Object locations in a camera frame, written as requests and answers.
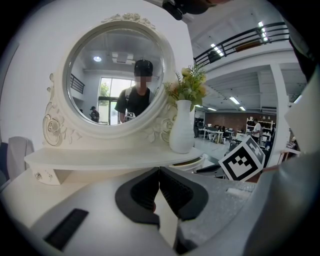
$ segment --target black cap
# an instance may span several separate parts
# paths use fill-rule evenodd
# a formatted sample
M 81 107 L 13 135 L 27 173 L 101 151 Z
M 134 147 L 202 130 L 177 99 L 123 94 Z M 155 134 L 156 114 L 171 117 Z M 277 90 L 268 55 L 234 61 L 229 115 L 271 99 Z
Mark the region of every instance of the black cap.
M 210 6 L 199 0 L 174 0 L 174 2 L 182 12 L 194 15 L 205 13 Z
M 134 65 L 135 77 L 152 77 L 154 65 L 145 59 L 138 60 Z

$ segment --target window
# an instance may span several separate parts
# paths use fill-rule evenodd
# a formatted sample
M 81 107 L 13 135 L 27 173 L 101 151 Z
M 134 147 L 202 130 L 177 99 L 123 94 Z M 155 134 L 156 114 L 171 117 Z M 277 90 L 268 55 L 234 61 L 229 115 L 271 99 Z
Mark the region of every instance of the window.
M 135 84 L 134 80 L 101 78 L 98 109 L 99 121 L 105 125 L 120 124 L 119 113 L 115 110 L 120 93 Z

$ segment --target yellow flower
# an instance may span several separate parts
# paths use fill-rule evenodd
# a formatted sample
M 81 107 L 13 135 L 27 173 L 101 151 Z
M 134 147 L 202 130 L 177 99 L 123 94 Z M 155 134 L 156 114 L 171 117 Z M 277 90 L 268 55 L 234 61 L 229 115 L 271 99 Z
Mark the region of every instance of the yellow flower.
M 203 85 L 199 86 L 199 93 L 201 96 L 206 96 L 206 88 Z
M 203 75 L 203 77 L 201 77 L 201 84 L 204 84 L 206 82 L 207 78 L 206 78 L 206 75 Z
M 190 75 L 191 70 L 189 68 L 182 68 L 181 74 L 183 77 L 188 77 Z

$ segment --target backpack strap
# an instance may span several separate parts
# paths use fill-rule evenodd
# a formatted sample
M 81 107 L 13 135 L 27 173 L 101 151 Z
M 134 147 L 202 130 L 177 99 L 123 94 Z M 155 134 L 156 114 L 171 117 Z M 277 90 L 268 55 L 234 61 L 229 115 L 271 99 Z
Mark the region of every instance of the backpack strap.
M 126 101 L 126 103 L 128 103 L 128 101 L 129 101 L 129 97 L 130 97 L 131 91 L 132 91 L 131 87 L 125 90 L 125 101 Z
M 150 90 L 150 93 L 149 93 L 149 104 L 153 101 L 155 95 L 153 94 L 153 92 Z

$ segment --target mirror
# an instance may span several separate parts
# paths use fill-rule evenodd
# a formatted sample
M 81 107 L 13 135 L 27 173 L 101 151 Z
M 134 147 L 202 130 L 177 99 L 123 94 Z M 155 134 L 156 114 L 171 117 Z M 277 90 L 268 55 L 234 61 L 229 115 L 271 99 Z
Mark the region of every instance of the mirror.
M 159 45 L 143 31 L 119 28 L 87 40 L 70 72 L 69 97 L 83 118 L 104 126 L 141 115 L 164 76 Z

